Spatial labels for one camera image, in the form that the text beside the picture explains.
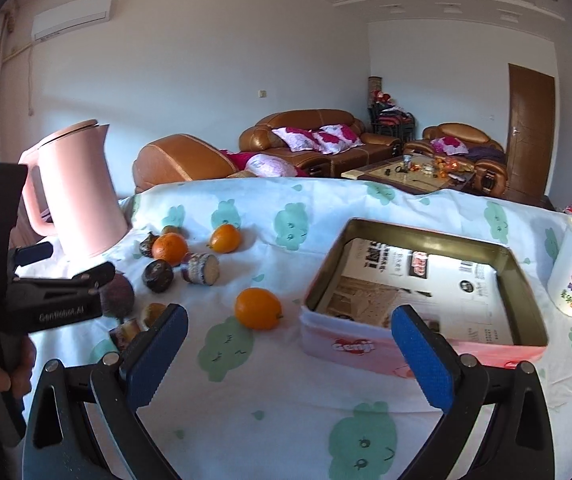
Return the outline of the purple round passion fruit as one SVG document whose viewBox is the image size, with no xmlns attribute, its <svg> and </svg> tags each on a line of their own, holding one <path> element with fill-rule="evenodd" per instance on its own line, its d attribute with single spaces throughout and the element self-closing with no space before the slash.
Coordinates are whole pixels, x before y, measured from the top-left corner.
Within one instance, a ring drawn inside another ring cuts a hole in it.
<svg viewBox="0 0 572 480">
<path fill-rule="evenodd" d="M 103 315 L 123 321 L 130 318 L 134 309 L 134 289 L 121 273 L 100 288 L 100 307 Z"/>
</svg>

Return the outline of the dark round mangosteen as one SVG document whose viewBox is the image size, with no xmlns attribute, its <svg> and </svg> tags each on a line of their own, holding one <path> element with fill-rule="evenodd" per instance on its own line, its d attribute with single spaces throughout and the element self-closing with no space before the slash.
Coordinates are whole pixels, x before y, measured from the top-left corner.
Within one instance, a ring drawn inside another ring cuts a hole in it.
<svg viewBox="0 0 572 480">
<path fill-rule="evenodd" d="M 174 271 L 167 261 L 156 259 L 149 263 L 142 273 L 144 285 L 156 294 L 165 292 L 174 280 Z"/>
</svg>

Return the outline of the cut sugarcane piece patterned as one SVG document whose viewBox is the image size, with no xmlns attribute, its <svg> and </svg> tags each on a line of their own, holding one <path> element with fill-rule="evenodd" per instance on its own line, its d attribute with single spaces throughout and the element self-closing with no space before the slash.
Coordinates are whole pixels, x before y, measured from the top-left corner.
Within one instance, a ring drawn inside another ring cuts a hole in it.
<svg viewBox="0 0 572 480">
<path fill-rule="evenodd" d="M 216 256 L 205 252 L 186 254 L 180 264 L 182 277 L 190 284 L 212 286 L 220 276 L 220 263 Z"/>
</svg>

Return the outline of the orange kumquat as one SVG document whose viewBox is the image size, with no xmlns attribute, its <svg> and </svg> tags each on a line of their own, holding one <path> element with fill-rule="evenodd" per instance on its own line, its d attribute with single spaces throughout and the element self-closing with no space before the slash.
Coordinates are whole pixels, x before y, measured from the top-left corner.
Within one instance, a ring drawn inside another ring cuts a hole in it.
<svg viewBox="0 0 572 480">
<path fill-rule="evenodd" d="M 242 244 L 242 233 L 236 226 L 228 223 L 216 228 L 209 240 L 209 247 L 218 254 L 235 252 L 240 244 Z"/>
<path fill-rule="evenodd" d="M 247 288 L 235 300 L 235 317 L 250 330 L 274 330 L 283 317 L 282 304 L 267 289 Z"/>
</svg>

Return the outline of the cut purple sugarcane chunk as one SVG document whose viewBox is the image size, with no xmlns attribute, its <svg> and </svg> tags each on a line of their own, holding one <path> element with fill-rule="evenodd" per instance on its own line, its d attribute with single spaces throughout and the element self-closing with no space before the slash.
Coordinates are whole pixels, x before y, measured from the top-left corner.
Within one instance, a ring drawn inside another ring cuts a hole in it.
<svg viewBox="0 0 572 480">
<path fill-rule="evenodd" d="M 108 332 L 111 342 L 119 352 L 125 352 L 139 333 L 141 327 L 136 318 L 129 318 Z"/>
</svg>

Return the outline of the small brown kiwi fruit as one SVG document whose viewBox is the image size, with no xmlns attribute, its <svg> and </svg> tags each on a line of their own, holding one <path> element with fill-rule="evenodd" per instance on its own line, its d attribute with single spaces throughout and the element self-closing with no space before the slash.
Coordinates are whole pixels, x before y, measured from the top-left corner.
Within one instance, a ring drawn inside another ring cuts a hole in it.
<svg viewBox="0 0 572 480">
<path fill-rule="evenodd" d="M 167 306 L 159 302 L 152 302 L 144 307 L 140 315 L 140 323 L 144 330 L 149 330 L 166 309 Z"/>
</svg>

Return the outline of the newspaper lining in tin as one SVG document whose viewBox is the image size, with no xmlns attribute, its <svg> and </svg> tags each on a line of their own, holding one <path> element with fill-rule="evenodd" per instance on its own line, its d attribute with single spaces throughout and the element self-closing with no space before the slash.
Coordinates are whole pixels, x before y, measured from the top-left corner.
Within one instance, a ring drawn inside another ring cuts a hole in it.
<svg viewBox="0 0 572 480">
<path fill-rule="evenodd" d="M 492 266 L 363 238 L 344 245 L 318 312 L 388 328 L 404 304 L 448 339 L 514 344 Z"/>
</svg>

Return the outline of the pink metal tin box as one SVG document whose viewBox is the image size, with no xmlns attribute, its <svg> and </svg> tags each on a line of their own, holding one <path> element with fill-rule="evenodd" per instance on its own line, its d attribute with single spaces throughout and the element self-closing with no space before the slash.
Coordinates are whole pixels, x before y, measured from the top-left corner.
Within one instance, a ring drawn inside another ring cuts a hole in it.
<svg viewBox="0 0 572 480">
<path fill-rule="evenodd" d="M 408 304 L 457 353 L 513 368 L 536 361 L 548 333 L 512 251 L 441 232 L 350 219 L 301 307 L 303 350 L 378 374 L 411 376 L 391 335 Z"/>
</svg>

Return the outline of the wooden coffee table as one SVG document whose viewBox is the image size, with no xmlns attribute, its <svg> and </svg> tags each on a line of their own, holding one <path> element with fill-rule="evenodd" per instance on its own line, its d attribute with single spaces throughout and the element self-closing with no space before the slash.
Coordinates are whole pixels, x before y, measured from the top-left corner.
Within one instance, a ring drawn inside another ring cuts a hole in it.
<svg viewBox="0 0 572 480">
<path fill-rule="evenodd" d="M 475 168 L 449 157 L 402 155 L 345 171 L 341 177 L 391 185 L 414 195 L 441 190 L 463 191 L 475 181 Z"/>
</svg>

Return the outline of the brown leather three-seat sofa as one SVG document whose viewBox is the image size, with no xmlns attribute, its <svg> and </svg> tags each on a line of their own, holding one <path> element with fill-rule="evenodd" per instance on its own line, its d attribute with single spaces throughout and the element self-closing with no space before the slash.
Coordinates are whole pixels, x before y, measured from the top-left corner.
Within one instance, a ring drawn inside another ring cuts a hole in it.
<svg viewBox="0 0 572 480">
<path fill-rule="evenodd" d="M 260 119 L 238 140 L 243 152 L 286 160 L 311 177 L 338 178 L 346 171 L 401 154 L 392 136 L 370 133 L 344 110 L 288 110 Z"/>
</svg>

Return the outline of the pink floral pillow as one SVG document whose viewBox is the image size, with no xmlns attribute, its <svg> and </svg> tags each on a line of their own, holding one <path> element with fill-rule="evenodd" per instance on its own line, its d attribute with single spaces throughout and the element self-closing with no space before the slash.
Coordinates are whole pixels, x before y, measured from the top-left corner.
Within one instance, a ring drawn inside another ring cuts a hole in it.
<svg viewBox="0 0 572 480">
<path fill-rule="evenodd" d="M 312 131 L 321 143 L 324 155 L 337 155 L 362 146 L 360 137 L 346 125 L 325 125 Z"/>
<path fill-rule="evenodd" d="M 274 136 L 282 140 L 293 153 L 315 151 L 322 153 L 323 148 L 311 130 L 280 127 L 272 130 Z"/>
</svg>

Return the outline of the black chair with clothes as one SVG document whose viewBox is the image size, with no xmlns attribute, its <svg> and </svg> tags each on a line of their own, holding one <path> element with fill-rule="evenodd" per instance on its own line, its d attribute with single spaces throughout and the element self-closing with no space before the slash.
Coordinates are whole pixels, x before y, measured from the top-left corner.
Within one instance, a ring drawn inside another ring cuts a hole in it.
<svg viewBox="0 0 572 480">
<path fill-rule="evenodd" d="M 368 112 L 374 133 L 393 136 L 403 143 L 414 139 L 415 117 L 394 102 L 390 94 L 374 90 Z"/>
</svg>

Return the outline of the pink floral pillow left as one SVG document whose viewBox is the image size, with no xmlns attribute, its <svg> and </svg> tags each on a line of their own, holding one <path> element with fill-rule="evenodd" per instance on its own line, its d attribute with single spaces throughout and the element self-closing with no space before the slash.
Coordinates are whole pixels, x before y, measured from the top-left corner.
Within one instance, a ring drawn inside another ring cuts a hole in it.
<svg viewBox="0 0 572 480">
<path fill-rule="evenodd" d="M 322 153 L 323 148 L 311 130 L 280 127 L 272 130 L 274 136 L 282 140 L 293 153 L 315 151 Z"/>
</svg>

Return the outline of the brown wooden door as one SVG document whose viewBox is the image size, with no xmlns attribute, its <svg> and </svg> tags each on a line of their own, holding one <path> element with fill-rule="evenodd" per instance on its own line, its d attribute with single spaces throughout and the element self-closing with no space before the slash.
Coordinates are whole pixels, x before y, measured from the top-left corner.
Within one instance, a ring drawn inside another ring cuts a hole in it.
<svg viewBox="0 0 572 480">
<path fill-rule="evenodd" d="M 510 64 L 510 120 L 507 137 L 507 195 L 539 205 L 544 199 L 554 148 L 555 79 Z"/>
</svg>

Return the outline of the white wall air conditioner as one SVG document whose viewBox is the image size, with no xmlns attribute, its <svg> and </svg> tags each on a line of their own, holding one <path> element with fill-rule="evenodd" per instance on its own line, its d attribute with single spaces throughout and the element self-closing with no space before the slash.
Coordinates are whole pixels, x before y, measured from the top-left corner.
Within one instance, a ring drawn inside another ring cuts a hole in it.
<svg viewBox="0 0 572 480">
<path fill-rule="evenodd" d="M 31 41 L 49 40 L 66 32 L 110 20 L 112 0 L 74 0 L 33 18 Z"/>
</svg>

